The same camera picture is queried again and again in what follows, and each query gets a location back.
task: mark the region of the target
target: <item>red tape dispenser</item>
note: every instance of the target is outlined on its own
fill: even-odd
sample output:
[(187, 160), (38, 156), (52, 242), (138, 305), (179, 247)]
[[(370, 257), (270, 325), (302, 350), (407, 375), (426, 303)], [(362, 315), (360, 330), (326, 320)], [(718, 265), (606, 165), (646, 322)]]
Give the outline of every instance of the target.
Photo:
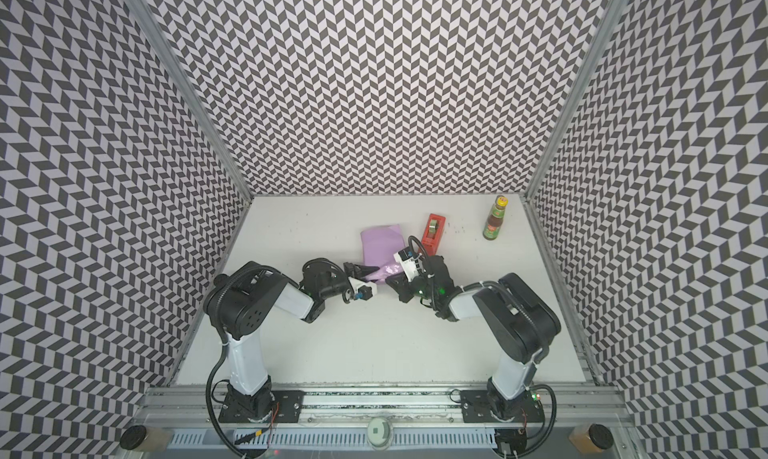
[(424, 244), (424, 249), (426, 249), (427, 254), (437, 254), (437, 247), (440, 245), (442, 230), (445, 226), (445, 217), (437, 214), (429, 215), (429, 220), (427, 221), (427, 226), (424, 229), (424, 235), (422, 236), (422, 244)]

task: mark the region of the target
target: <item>red wire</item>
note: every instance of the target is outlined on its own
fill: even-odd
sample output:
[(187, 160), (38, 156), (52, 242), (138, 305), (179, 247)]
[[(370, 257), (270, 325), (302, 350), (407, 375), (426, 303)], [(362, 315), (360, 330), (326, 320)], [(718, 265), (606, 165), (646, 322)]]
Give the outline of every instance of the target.
[(274, 430), (273, 426), (275, 424), (275, 417), (277, 417), (277, 412), (280, 410), (280, 402), (277, 403), (277, 406), (275, 407), (275, 412), (272, 414), (272, 421), (270, 422), (270, 435), (266, 436), (266, 448), (270, 448), (270, 441), (272, 441), (272, 432)]

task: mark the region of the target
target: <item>purple plastic bag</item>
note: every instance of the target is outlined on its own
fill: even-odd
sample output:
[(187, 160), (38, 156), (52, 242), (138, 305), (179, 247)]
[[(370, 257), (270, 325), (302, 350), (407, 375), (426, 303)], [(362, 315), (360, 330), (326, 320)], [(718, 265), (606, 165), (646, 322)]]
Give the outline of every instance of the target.
[(378, 271), (366, 276), (366, 281), (382, 283), (390, 275), (402, 272), (402, 266), (395, 262), (395, 253), (406, 247), (406, 241), (398, 224), (366, 229), (360, 233), (360, 239), (363, 263), (379, 266)]

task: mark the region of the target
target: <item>chevron pattern wallpaper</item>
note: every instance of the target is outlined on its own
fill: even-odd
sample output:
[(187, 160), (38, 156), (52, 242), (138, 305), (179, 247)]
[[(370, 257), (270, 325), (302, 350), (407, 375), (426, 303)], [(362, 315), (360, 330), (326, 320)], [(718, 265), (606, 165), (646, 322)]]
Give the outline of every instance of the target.
[(0, 0), (0, 56), (0, 457), (101, 456), (244, 200), (121, 0)]
[(534, 204), (656, 457), (768, 457), (767, 0), (631, 0)]
[(255, 194), (522, 191), (608, 0), (147, 0)]

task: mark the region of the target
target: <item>black and white geometric pattern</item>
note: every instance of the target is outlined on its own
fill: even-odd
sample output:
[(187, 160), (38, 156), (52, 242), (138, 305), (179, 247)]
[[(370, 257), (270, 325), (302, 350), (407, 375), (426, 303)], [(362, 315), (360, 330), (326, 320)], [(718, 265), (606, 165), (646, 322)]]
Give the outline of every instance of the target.
[(768, 457), (768, 0), (632, 0), (535, 198), (656, 457)]
[(0, 0), (0, 56), (0, 456), (108, 454), (244, 200), (121, 0)]
[(147, 0), (255, 194), (522, 191), (608, 0)]

